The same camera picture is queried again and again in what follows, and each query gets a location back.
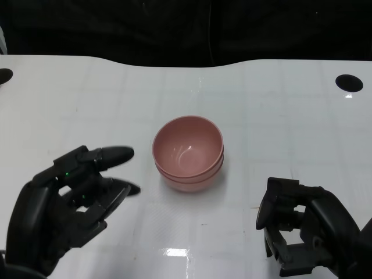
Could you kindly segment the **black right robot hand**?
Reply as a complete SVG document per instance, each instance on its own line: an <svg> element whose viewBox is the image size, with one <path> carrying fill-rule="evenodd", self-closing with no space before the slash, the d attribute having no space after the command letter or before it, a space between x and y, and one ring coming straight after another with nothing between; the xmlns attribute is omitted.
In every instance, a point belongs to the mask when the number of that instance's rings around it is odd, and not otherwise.
<svg viewBox="0 0 372 279"><path fill-rule="evenodd" d="M340 200L322 187L268 178L256 229L264 231L266 255L278 262L280 277L311 274L320 266L338 278L362 273L354 252L361 230Z"/></svg>

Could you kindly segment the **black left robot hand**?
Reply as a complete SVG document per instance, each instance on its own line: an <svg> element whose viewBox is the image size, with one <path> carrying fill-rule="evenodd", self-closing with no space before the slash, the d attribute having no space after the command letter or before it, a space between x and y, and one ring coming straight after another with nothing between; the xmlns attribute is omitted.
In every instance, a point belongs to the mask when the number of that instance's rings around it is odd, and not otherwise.
<svg viewBox="0 0 372 279"><path fill-rule="evenodd" d="M129 146L80 146L56 159L20 191L1 252L2 278L47 278L71 249L107 227L106 219L139 186L103 171L128 162Z"/></svg>

